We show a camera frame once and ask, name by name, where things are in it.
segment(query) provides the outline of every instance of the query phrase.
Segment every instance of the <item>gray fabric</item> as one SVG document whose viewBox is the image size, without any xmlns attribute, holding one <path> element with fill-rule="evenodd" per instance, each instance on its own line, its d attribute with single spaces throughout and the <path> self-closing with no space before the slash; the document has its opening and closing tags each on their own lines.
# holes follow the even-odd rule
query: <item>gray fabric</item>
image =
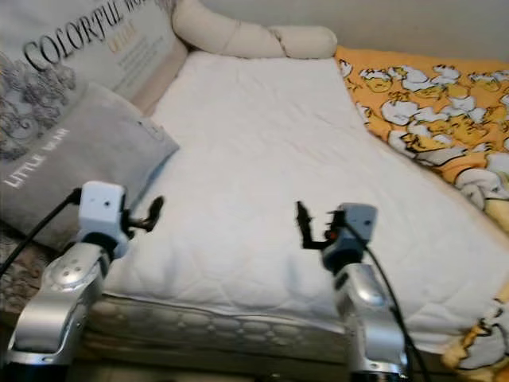
<svg viewBox="0 0 509 382">
<path fill-rule="evenodd" d="M 73 188 L 89 180 L 126 186 L 126 203 L 131 205 L 152 172 L 178 149 L 162 128 L 142 117 L 119 95 L 97 84 L 85 85 L 80 94 L 81 98 L 57 123 L 53 121 L 49 127 L 34 123 L 29 138 L 6 134 L 5 124 L 0 125 L 0 218 L 23 233 Z M 5 104 L 6 94 L 0 101 Z M 21 99 L 18 104 L 26 106 Z M 27 109 L 25 115 L 33 117 L 36 106 Z M 0 109 L 0 122 L 2 117 L 5 119 L 1 113 Z M 62 248 L 76 231 L 77 208 L 67 207 L 36 241 Z"/>
</svg>

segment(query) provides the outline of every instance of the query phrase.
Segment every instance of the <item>yellow blanket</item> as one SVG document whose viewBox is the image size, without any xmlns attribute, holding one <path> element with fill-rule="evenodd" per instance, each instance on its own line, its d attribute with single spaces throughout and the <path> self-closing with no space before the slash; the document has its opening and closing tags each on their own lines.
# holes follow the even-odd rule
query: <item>yellow blanket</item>
<svg viewBox="0 0 509 382">
<path fill-rule="evenodd" d="M 440 174 L 509 234 L 509 64 L 343 47 L 336 59 L 367 129 Z M 509 283 L 444 355 L 448 366 L 509 382 L 508 302 Z"/>
</svg>

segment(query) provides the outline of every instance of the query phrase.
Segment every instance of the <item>cushion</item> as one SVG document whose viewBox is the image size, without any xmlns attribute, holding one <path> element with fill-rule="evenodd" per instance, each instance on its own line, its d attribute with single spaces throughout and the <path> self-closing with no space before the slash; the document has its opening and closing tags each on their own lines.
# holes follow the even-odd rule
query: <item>cushion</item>
<svg viewBox="0 0 509 382">
<path fill-rule="evenodd" d="M 36 70 L 73 68 L 147 114 L 187 54 L 172 31 L 171 10 L 169 0 L 0 2 L 0 49 Z"/>
<path fill-rule="evenodd" d="M 75 187 L 124 185 L 132 205 L 177 144 L 138 109 L 61 64 L 37 72 L 2 58 L 0 216 L 27 233 Z M 68 207 L 36 240 L 60 249 L 77 231 Z"/>
<path fill-rule="evenodd" d="M 173 12 L 175 33 L 209 53 L 244 58 L 328 58 L 336 36 L 324 27 L 264 26 L 227 18 L 199 0 L 180 0 Z"/>
</svg>

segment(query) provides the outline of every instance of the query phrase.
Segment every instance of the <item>white quilted mattress pad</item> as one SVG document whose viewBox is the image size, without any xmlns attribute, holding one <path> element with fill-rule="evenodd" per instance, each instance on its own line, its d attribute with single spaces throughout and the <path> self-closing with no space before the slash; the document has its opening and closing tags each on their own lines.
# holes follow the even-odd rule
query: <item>white quilted mattress pad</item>
<svg viewBox="0 0 509 382">
<path fill-rule="evenodd" d="M 488 308 L 509 240 L 441 179 L 371 136 L 330 60 L 193 53 L 153 120 L 181 145 L 138 207 L 157 227 L 114 263 L 107 294 L 231 316 L 342 327 L 332 276 L 300 248 L 295 201 L 379 211 L 371 247 L 422 349 L 440 352 Z"/>
</svg>

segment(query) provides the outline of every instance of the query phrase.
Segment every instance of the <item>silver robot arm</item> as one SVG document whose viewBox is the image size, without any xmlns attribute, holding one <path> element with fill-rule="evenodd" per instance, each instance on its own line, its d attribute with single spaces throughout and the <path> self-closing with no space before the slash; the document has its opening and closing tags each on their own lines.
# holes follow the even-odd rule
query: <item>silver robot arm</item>
<svg viewBox="0 0 509 382">
<path fill-rule="evenodd" d="M 6 354 L 7 382 L 65 380 L 87 313 L 103 292 L 114 259 L 123 257 L 133 232 L 151 231 L 163 200 L 144 220 L 130 220 L 122 186 L 89 181 L 82 188 L 76 243 L 51 262 L 41 288 L 18 319 Z"/>
<path fill-rule="evenodd" d="M 348 368 L 352 381 L 406 379 L 405 338 L 369 264 L 361 263 L 364 246 L 375 226 L 376 209 L 344 203 L 332 212 L 325 242 L 313 241 L 311 219 L 301 202 L 297 222 L 302 247 L 319 249 L 324 267 L 334 274 L 335 303 L 345 327 Z M 347 224 L 359 234 L 355 237 Z"/>
</svg>

